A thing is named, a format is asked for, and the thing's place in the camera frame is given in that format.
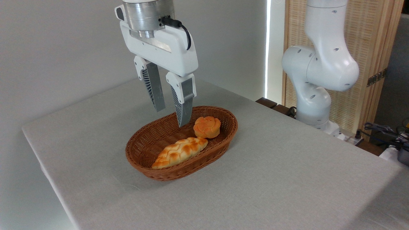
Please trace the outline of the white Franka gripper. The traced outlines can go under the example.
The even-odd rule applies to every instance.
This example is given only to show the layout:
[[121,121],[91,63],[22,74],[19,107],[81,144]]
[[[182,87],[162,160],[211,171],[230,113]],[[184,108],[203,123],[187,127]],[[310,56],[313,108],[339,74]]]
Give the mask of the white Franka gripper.
[[188,41],[186,32],[163,23],[163,18],[175,19],[174,5],[122,4],[115,8],[115,14],[127,48],[136,55],[138,78],[156,111],[165,109],[160,66],[170,71],[166,80],[171,86],[178,125],[188,124],[193,98],[197,96],[192,73],[198,68],[198,60],[194,42]]

